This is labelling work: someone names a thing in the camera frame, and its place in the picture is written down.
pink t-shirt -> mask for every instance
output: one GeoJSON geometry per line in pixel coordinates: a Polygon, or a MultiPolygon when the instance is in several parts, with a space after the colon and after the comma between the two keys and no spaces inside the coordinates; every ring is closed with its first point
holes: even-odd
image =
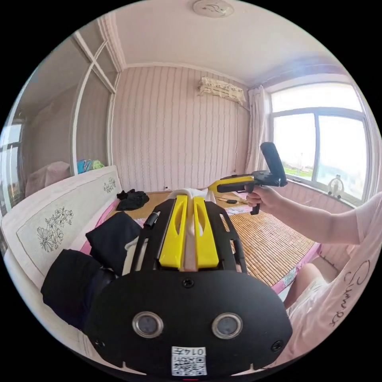
{"type": "Polygon", "coordinates": [[[341,273],[292,309],[289,319],[293,334],[277,366],[314,349],[346,318],[365,289],[382,246],[382,192],[353,210],[357,217],[360,245],[341,273]]]}

printed lettering on shirt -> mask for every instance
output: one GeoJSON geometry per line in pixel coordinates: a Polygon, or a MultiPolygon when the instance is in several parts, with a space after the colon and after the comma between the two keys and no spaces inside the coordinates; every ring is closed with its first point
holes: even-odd
{"type": "Polygon", "coordinates": [[[330,326],[335,327],[337,322],[344,316],[345,310],[348,307],[348,300],[357,290],[359,285],[362,285],[367,279],[370,272],[370,260],[365,260],[355,272],[347,272],[343,278],[346,283],[345,291],[342,295],[342,300],[336,314],[333,316],[330,326]]]}

yellow robot part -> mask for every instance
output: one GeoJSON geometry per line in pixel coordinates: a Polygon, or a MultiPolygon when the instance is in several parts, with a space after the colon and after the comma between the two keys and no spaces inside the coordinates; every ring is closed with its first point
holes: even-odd
{"type": "Polygon", "coordinates": [[[218,186],[225,185],[225,184],[233,184],[233,183],[243,183],[243,182],[253,182],[253,176],[247,175],[247,176],[232,177],[228,179],[220,179],[212,183],[211,186],[208,187],[208,189],[210,191],[218,192],[218,186]]]}
{"type": "Polygon", "coordinates": [[[186,235],[187,195],[176,197],[174,209],[164,238],[159,263],[162,267],[182,267],[186,235]]]}
{"type": "Polygon", "coordinates": [[[197,269],[216,268],[219,264],[219,258],[204,198],[194,197],[193,202],[197,269]]]}

curtain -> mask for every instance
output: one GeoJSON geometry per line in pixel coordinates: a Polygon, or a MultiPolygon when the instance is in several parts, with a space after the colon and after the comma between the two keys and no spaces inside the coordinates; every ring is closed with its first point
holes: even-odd
{"type": "Polygon", "coordinates": [[[369,200],[373,195],[382,191],[382,138],[378,131],[377,122],[374,118],[373,112],[360,88],[353,83],[353,87],[361,101],[366,116],[366,123],[370,137],[369,147],[369,173],[366,176],[366,195],[365,201],[369,200]]]}
{"type": "Polygon", "coordinates": [[[246,160],[246,173],[266,170],[267,164],[260,150],[262,142],[271,140],[269,126],[270,96],[262,85],[250,89],[249,96],[249,141],[246,160]]]}

person's hand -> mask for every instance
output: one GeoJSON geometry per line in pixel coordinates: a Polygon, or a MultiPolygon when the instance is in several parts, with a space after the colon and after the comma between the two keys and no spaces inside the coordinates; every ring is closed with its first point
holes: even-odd
{"type": "Polygon", "coordinates": [[[247,195],[250,207],[260,204],[260,209],[268,214],[272,214],[282,198],[276,190],[268,186],[255,186],[253,192],[247,195]]]}

